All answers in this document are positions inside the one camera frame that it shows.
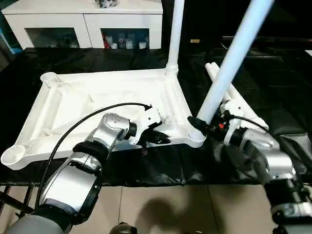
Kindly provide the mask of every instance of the black cable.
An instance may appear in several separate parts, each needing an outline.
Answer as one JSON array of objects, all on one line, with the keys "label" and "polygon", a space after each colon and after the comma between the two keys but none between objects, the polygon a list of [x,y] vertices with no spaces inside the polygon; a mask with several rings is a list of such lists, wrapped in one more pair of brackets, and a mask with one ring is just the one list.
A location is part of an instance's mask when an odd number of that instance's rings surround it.
[{"label": "black cable", "polygon": [[241,120],[247,121],[247,122],[252,123],[252,124],[258,126],[259,128],[263,129],[265,132],[267,132],[267,133],[269,132],[268,129],[266,129],[266,128],[263,127],[262,125],[260,125],[260,124],[258,124],[258,123],[256,123],[256,122],[254,122],[254,121],[252,121],[252,120],[250,120],[250,119],[247,119],[247,118],[244,118],[244,117],[241,117],[241,116],[234,116],[234,115],[230,115],[230,118],[231,118],[231,119],[237,118],[237,119],[241,119]]},{"label": "black cable", "polygon": [[54,158],[54,155],[55,153],[57,152],[59,146],[61,145],[61,143],[64,141],[64,139],[76,128],[78,127],[80,124],[82,124],[84,121],[86,121],[87,119],[89,119],[90,117],[92,116],[95,116],[97,115],[98,113],[101,113],[103,111],[107,111],[109,109],[112,109],[112,108],[115,108],[115,107],[119,107],[119,106],[128,106],[128,105],[134,105],[134,106],[143,106],[146,110],[148,110],[149,108],[151,108],[150,106],[148,105],[145,105],[145,104],[142,104],[142,103],[136,103],[136,102],[127,102],[127,103],[120,103],[120,104],[116,104],[116,105],[112,105],[112,106],[108,106],[108,107],[105,107],[105,108],[102,108],[102,109],[99,109],[97,111],[94,111],[93,113],[87,115],[86,117],[82,118],[80,121],[78,121],[76,124],[74,124],[70,129],[67,130],[66,133],[64,133],[64,135],[59,139],[59,141],[57,142],[57,144],[55,145],[50,157],[49,157],[49,160],[47,162],[47,165],[45,167],[45,170],[43,172],[43,175],[42,175],[42,178],[41,178],[41,181],[40,181],[40,185],[38,187],[38,192],[37,192],[37,197],[36,197],[36,205],[35,207],[38,207],[39,206],[39,202],[40,202],[40,196],[41,196],[41,193],[42,193],[42,189],[43,189],[43,186],[44,186],[44,183],[45,183],[45,178],[46,178],[46,175],[49,171],[49,168],[51,166],[51,163],[52,163],[52,160]]}]

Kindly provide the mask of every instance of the white pole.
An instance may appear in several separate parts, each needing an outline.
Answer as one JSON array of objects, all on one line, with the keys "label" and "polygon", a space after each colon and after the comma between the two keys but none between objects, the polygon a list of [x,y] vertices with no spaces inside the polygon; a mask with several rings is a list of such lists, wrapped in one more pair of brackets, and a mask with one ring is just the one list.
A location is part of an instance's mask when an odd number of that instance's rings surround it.
[{"label": "white pole", "polygon": [[274,0],[252,0],[197,118],[210,124]]},{"label": "white pole", "polygon": [[175,0],[167,70],[178,69],[177,58],[179,55],[183,10],[184,10],[184,0]]}]

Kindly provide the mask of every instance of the black plastic sheet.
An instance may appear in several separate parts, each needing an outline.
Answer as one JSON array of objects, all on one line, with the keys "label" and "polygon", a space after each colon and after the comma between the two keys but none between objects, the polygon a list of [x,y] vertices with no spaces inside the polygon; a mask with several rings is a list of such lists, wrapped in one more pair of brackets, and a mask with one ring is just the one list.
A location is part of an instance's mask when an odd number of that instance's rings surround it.
[{"label": "black plastic sheet", "polygon": [[[226,50],[182,55],[178,80],[193,115],[204,100],[211,80],[205,62],[221,65]],[[0,153],[14,144],[31,109],[45,72],[57,74],[164,68],[167,54],[155,51],[102,49],[27,49],[0,73],[2,124]],[[312,182],[312,58],[297,50],[252,50],[241,66],[234,86],[270,127],[292,158],[305,182]],[[208,139],[198,149],[174,145],[113,152],[105,165],[103,185],[172,186],[185,184],[254,184],[240,165],[235,147]],[[50,174],[64,159],[53,161]],[[19,171],[0,165],[0,184],[38,185],[45,163],[33,162]]]}]

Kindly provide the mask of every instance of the cabinet door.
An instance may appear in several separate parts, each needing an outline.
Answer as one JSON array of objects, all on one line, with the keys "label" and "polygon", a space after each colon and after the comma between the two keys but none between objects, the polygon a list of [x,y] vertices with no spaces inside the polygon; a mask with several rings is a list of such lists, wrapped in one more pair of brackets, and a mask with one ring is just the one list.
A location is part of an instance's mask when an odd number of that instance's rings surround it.
[{"label": "cabinet door", "polygon": [[23,49],[91,47],[83,14],[16,14],[5,18]]},{"label": "cabinet door", "polygon": [[161,47],[162,15],[84,14],[84,17],[94,48],[104,48],[107,37],[108,43],[115,43],[118,48],[126,47],[120,43],[124,40],[130,40],[133,48],[144,43],[151,49]]}]

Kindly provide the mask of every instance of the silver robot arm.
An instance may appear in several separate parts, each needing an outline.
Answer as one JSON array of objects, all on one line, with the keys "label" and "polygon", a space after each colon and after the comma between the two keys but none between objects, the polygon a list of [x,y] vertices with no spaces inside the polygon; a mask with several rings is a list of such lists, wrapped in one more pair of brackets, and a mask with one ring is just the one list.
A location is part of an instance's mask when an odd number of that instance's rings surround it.
[{"label": "silver robot arm", "polygon": [[136,144],[142,133],[161,124],[155,108],[146,110],[134,122],[107,113],[84,142],[48,179],[34,213],[14,223],[8,234],[63,234],[86,221],[98,199],[105,160],[116,142],[129,139]]},{"label": "silver robot arm", "polygon": [[226,115],[215,117],[210,125],[194,117],[188,120],[204,135],[239,147],[247,156],[271,204],[272,219],[278,225],[274,234],[312,233],[310,194],[298,181],[291,158],[274,137],[248,128],[229,131]]}]

